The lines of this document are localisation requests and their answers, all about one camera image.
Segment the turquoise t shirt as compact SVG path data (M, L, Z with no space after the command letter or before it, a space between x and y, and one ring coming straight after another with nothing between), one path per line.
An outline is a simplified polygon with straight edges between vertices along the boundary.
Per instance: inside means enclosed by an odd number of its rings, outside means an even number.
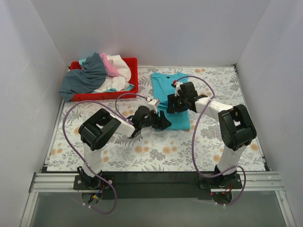
M167 113L168 108L168 95L175 93L175 88L171 85L173 81L187 76L178 72L176 74L161 74L155 72L151 74L153 97L160 101L158 109L163 111L165 117L171 122L171 126L167 130L189 130L190 129L190 119L187 111L181 113Z

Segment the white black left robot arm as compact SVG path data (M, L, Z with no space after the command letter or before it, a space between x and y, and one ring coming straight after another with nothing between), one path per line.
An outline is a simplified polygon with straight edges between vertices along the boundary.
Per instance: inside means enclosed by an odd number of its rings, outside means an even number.
M101 175L101 149L109 142L114 134L134 138L141 129L152 127L164 130L172 123L165 117L163 111L156 112L146 106L140 106L134 115L123 121L113 116L104 108L98 110L79 129L80 139L84 146L84 165L78 168L81 180L91 189L100 184L96 174Z

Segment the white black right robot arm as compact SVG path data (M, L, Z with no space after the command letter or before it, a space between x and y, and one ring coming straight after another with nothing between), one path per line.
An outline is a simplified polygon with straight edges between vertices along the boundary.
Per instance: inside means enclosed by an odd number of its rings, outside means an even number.
M174 94L168 95L170 114L187 110L218 121L221 138L224 142L223 153L215 166L213 175L205 175L216 185L225 186L236 176L238 162L245 148L256 138L257 132L245 105L226 105L215 100L215 95L199 95L192 82L173 81Z

